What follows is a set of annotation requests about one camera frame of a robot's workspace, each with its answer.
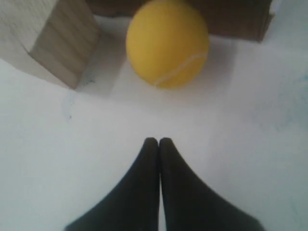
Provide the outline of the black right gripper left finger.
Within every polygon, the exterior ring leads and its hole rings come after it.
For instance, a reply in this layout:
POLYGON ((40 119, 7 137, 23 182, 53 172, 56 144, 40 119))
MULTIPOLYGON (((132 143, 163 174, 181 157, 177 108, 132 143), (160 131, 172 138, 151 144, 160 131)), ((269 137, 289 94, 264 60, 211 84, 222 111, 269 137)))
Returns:
POLYGON ((67 231, 156 231, 160 204, 159 146, 146 138, 121 181, 67 231))

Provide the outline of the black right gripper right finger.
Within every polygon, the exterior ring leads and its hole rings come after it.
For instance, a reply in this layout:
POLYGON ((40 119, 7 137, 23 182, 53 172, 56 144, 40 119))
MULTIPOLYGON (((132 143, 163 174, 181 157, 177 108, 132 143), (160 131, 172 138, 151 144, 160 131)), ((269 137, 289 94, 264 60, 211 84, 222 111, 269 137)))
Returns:
POLYGON ((259 231, 260 222, 215 193, 188 166, 172 139, 159 142, 168 231, 259 231))

